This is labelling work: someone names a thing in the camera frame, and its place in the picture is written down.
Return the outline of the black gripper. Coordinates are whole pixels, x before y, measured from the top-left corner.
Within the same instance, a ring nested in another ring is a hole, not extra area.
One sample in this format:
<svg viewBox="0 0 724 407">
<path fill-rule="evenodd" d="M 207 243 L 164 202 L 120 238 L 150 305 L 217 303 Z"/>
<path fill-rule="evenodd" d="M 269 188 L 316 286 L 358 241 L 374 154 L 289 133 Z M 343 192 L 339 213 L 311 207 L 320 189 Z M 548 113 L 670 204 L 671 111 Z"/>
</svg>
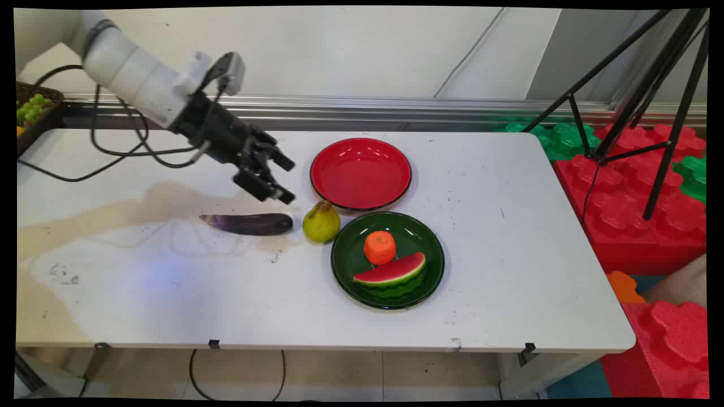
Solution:
<svg viewBox="0 0 724 407">
<path fill-rule="evenodd" d="M 196 92 L 188 97 L 188 104 L 169 131 L 186 137 L 194 147 L 209 142 L 206 154 L 220 164 L 238 166 L 232 180 L 259 201 L 271 198 L 288 205 L 296 199 L 294 193 L 275 180 L 269 168 L 270 162 L 287 172 L 295 167 L 295 162 L 278 147 L 277 139 L 253 124 L 244 123 L 206 93 Z M 251 152 L 255 143 L 260 151 Z"/>
</svg>

